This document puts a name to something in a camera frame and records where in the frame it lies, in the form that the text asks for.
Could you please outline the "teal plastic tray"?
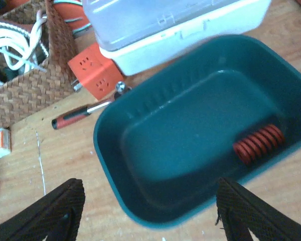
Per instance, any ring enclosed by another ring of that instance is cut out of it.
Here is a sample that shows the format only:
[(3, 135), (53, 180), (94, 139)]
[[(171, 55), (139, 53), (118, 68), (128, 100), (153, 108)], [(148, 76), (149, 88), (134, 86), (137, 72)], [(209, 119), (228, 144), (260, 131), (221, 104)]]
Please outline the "teal plastic tray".
[[(245, 165), (233, 144), (268, 124), (285, 143)], [(244, 184), (301, 147), (301, 73), (257, 39), (216, 37), (110, 104), (93, 141), (133, 221), (178, 225), (215, 201), (221, 177)]]

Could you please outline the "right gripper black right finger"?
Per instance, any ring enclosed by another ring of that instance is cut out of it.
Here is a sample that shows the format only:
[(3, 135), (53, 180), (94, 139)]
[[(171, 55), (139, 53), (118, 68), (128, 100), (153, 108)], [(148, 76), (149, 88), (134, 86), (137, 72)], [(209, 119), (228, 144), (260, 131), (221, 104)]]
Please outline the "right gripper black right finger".
[(299, 223), (231, 179), (219, 179), (216, 204), (227, 240), (301, 240)]

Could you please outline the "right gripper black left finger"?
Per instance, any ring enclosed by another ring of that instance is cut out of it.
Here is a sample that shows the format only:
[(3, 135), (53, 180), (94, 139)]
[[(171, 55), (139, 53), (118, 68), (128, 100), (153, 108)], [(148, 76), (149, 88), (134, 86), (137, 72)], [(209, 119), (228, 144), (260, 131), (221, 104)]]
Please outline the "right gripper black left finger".
[(0, 224), (0, 240), (76, 240), (85, 192), (71, 178)]

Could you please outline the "red spring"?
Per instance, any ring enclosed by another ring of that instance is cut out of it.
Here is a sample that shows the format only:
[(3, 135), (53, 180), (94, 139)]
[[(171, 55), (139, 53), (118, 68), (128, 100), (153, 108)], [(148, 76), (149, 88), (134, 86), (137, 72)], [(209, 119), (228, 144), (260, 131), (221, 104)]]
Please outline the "red spring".
[(248, 166), (272, 154), (284, 143), (285, 137), (282, 131), (274, 124), (268, 124), (235, 142), (233, 150), (238, 158)]

